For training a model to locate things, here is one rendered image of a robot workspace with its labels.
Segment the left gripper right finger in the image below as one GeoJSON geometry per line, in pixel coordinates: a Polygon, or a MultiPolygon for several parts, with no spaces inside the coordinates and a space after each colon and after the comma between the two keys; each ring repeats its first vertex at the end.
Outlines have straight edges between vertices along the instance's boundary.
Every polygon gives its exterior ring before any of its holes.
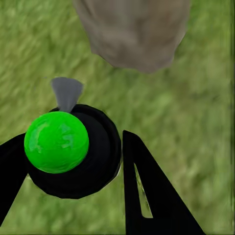
{"type": "Polygon", "coordinates": [[[123,131],[126,235],[205,235],[141,138],[123,131]],[[153,218],[141,213],[134,164],[153,218]]]}

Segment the pesticide atomizer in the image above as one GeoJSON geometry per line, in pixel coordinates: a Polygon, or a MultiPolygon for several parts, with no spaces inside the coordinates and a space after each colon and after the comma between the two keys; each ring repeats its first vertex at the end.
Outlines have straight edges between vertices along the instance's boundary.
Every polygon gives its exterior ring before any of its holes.
{"type": "Polygon", "coordinates": [[[118,176],[121,139],[103,111],[76,104],[85,89],[83,83],[59,77],[51,85],[57,107],[38,117],[25,133],[26,170],[46,194],[83,198],[118,176]]]}

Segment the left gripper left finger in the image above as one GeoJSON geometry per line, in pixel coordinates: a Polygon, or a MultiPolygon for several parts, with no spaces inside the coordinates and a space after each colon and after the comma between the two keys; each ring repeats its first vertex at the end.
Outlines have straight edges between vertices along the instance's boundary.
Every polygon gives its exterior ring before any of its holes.
{"type": "Polygon", "coordinates": [[[0,145],[0,226],[28,174],[24,138],[25,133],[0,145]]]}

